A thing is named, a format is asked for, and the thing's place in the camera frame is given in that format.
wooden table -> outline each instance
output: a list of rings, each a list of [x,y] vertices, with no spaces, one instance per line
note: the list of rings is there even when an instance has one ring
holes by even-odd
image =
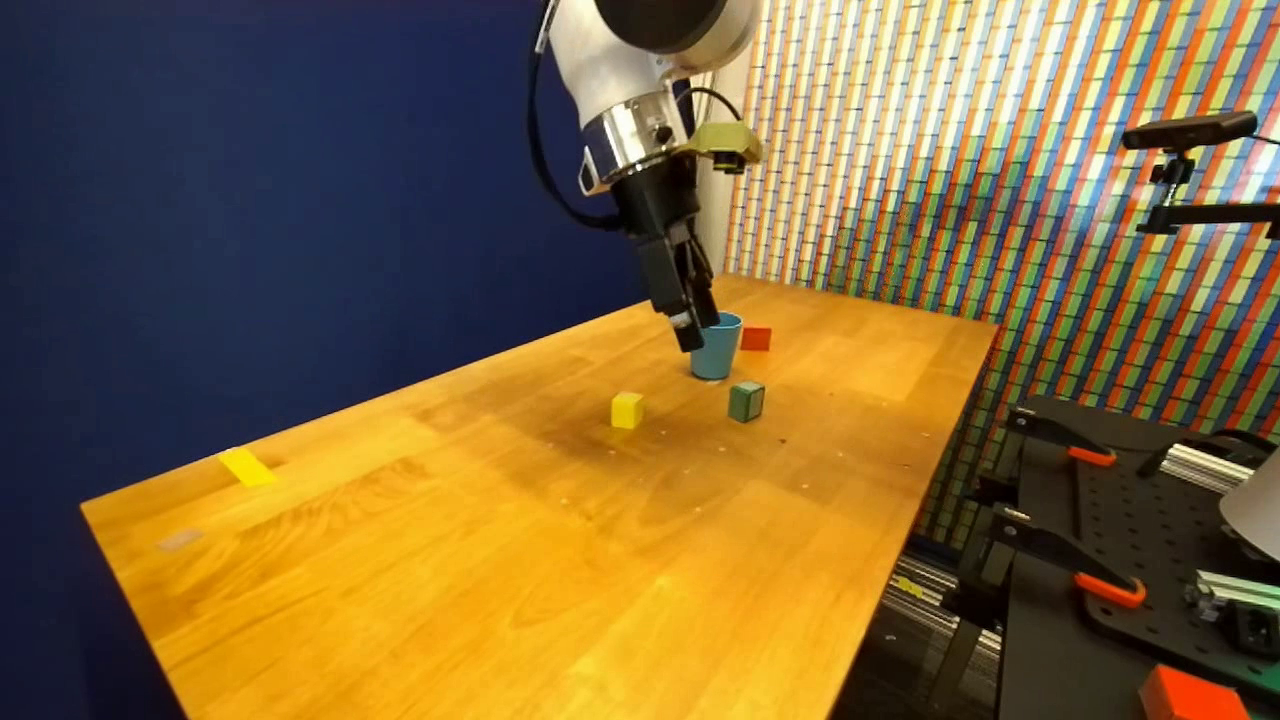
[[[84,514],[187,715],[825,715],[993,324],[720,280],[755,424],[623,309]],[[645,397],[617,432],[609,398]]]

dark blue backdrop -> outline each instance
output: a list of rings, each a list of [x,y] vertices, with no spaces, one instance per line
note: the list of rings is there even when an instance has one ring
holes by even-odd
[[[533,20],[0,8],[0,715],[166,710],[79,498],[637,301],[533,181]]]

